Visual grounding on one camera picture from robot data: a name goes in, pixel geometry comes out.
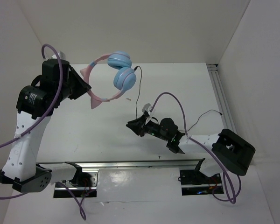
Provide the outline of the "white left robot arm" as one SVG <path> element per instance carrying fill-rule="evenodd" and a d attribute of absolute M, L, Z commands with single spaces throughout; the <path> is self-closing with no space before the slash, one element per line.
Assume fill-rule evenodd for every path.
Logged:
<path fill-rule="evenodd" d="M 67 181 L 78 186 L 91 179 L 73 162 L 36 162 L 53 111 L 63 100 L 77 99 L 90 89 L 68 61 L 48 59 L 42 63 L 42 74 L 19 93 L 14 139 L 7 162 L 0 170 L 0 183 L 10 184 L 20 193 L 36 193 L 51 183 Z"/>

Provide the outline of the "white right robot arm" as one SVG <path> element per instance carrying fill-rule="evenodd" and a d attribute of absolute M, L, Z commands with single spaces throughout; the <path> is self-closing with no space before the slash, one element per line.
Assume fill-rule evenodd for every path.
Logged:
<path fill-rule="evenodd" d="M 201 185 L 216 181 L 224 169 L 244 176 L 252 162 L 256 149 L 230 129 L 210 135 L 192 135 L 178 130 L 171 118 L 164 118 L 160 123 L 147 121 L 146 118 L 129 121 L 126 125 L 136 135 L 143 137 L 150 134 L 166 141 L 166 147 L 174 154 L 208 153 L 211 158 L 203 157 L 192 171 L 181 171 L 180 182 L 186 185 Z"/>

